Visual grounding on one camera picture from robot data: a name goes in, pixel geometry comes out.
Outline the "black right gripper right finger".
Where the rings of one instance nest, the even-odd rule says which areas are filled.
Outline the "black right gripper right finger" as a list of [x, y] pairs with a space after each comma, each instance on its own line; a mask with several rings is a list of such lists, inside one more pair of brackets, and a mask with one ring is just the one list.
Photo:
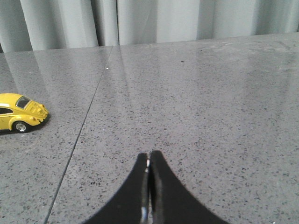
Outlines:
[[154, 224], [226, 224], [201, 204], [174, 175], [161, 151], [150, 156]]

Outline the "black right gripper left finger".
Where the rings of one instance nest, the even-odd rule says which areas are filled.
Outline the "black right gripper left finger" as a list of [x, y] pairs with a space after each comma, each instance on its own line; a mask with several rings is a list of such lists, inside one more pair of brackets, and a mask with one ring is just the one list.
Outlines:
[[149, 160], [138, 154], [125, 182], [86, 224], [147, 224], [149, 213]]

